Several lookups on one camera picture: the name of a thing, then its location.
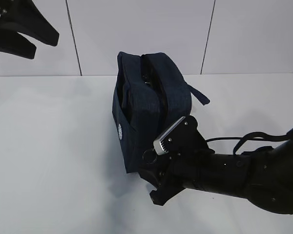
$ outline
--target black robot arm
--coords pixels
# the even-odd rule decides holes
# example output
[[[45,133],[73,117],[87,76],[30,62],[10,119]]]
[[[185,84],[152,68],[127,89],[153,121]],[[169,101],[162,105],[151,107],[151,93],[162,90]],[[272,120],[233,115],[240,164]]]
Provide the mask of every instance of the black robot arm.
[[[197,131],[195,118],[181,118],[144,154],[139,174],[157,188],[150,193],[153,203],[164,205],[190,188],[245,198],[273,213],[293,214],[293,129],[284,136],[246,135],[235,151],[252,137],[286,142],[241,155],[215,154]]]
[[[51,46],[59,40],[32,0],[0,0],[0,51],[33,59],[36,46],[19,33]]]

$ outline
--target white tabletop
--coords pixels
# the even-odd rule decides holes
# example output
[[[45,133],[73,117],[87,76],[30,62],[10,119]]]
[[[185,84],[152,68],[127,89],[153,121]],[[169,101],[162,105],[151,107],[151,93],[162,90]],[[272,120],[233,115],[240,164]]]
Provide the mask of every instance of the white tabletop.
[[[186,76],[205,138],[293,127],[293,74]],[[126,175],[111,114],[116,77],[0,78],[0,234],[293,234],[293,215],[185,190],[164,207]],[[230,153],[235,142],[210,146]],[[243,150],[254,149],[248,143]]]
[[[27,37],[37,47],[34,60],[0,52],[0,76],[78,76],[80,74],[64,0],[34,0],[60,33],[57,47]]]

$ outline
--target black cable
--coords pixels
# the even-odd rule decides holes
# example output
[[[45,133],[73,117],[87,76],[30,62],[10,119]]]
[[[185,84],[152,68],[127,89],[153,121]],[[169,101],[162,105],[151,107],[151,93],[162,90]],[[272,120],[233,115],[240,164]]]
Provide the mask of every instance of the black cable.
[[[211,141],[217,141],[217,140],[241,140],[243,139],[243,137],[217,137],[217,138],[211,138],[206,140],[207,143],[211,142]],[[269,141],[266,139],[262,139],[262,138],[253,138],[253,139],[248,139],[248,140],[254,140],[254,141]]]

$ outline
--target dark blue bag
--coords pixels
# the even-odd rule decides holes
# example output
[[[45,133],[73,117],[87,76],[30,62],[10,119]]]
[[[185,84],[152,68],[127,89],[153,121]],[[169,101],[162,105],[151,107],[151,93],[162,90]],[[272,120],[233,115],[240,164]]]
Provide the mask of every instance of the dark blue bag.
[[[120,52],[113,98],[127,173],[136,172],[143,153],[169,125],[191,112],[191,93],[203,104],[209,99],[189,86],[164,53],[142,56]]]

